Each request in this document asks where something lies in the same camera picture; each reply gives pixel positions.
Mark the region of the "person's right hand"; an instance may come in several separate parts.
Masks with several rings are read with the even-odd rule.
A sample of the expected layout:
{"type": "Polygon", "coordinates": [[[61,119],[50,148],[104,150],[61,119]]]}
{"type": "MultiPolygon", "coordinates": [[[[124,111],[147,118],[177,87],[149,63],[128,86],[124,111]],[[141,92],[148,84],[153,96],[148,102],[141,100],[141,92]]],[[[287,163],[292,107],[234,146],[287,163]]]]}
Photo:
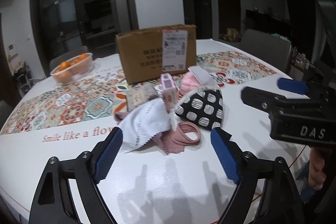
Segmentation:
{"type": "Polygon", "coordinates": [[[321,190],[326,180],[326,175],[323,172],[325,160],[319,153],[318,149],[312,147],[309,157],[309,176],[308,184],[314,190],[321,190]]]}

